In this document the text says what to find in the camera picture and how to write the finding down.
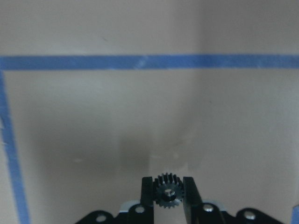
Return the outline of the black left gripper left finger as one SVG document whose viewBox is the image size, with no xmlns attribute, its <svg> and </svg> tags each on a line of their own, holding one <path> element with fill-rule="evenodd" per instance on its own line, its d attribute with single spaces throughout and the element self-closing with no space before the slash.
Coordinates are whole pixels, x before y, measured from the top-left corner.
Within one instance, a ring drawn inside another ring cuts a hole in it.
<svg viewBox="0 0 299 224">
<path fill-rule="evenodd" d="M 154 189 L 152 177 L 142 178 L 140 203 L 144 208 L 144 212 L 141 213 L 142 223 L 154 224 Z"/>
</svg>

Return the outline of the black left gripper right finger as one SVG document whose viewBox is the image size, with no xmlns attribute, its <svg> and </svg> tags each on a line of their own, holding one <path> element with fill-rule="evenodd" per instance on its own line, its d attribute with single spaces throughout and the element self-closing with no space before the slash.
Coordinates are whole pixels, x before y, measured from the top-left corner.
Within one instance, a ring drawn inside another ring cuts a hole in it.
<svg viewBox="0 0 299 224">
<path fill-rule="evenodd" d="M 183 208 L 187 224 L 199 223 L 199 208 L 202 204 L 202 199 L 199 194 L 196 183 L 192 177 L 183 177 L 184 199 Z"/>
</svg>

